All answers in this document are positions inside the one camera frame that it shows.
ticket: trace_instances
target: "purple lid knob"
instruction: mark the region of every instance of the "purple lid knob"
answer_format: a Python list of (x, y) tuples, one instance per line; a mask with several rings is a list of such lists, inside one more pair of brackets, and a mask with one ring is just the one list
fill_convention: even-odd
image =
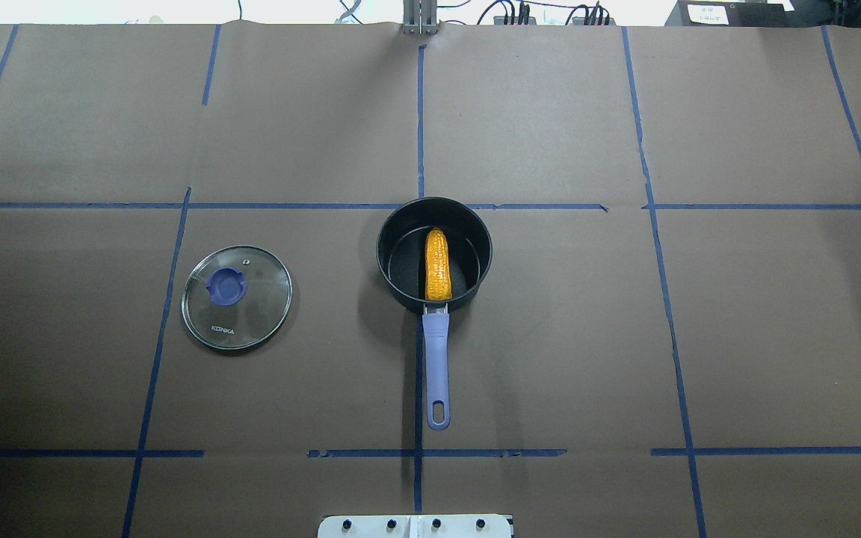
[(245, 296), (248, 282), (245, 282), (241, 271), (233, 267), (222, 267), (209, 276), (206, 288), (212, 294), (212, 303), (231, 306)]

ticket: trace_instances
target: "yellow corn cob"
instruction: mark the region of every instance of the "yellow corn cob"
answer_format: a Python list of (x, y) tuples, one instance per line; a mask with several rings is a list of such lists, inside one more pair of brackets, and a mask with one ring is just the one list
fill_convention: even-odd
[(440, 228), (428, 234), (424, 248), (427, 286), (424, 292), (427, 300), (448, 300), (454, 296), (451, 290), (451, 260), (447, 252), (447, 236)]

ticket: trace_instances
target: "purple handle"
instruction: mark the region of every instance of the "purple handle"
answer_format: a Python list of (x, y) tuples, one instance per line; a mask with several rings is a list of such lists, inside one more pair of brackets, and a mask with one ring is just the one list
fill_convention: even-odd
[[(424, 361), (428, 386), (428, 426), (445, 430), (451, 425), (451, 389), (447, 376), (447, 330), (451, 315), (424, 314)], [(434, 420), (434, 408), (441, 412), (440, 422)]]

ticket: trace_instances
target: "black saucepan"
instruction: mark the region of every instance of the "black saucepan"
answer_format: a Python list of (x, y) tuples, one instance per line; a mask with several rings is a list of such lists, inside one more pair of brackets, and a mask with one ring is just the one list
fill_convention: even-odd
[[(425, 245), (428, 232), (440, 228), (450, 255), (450, 300), (425, 300)], [(390, 293), (407, 309), (422, 314), (427, 374), (428, 425), (451, 424), (447, 334), (451, 310), (478, 293), (490, 269), (492, 243), (487, 227), (467, 205), (449, 198), (418, 198), (397, 208), (380, 228), (377, 263)]]

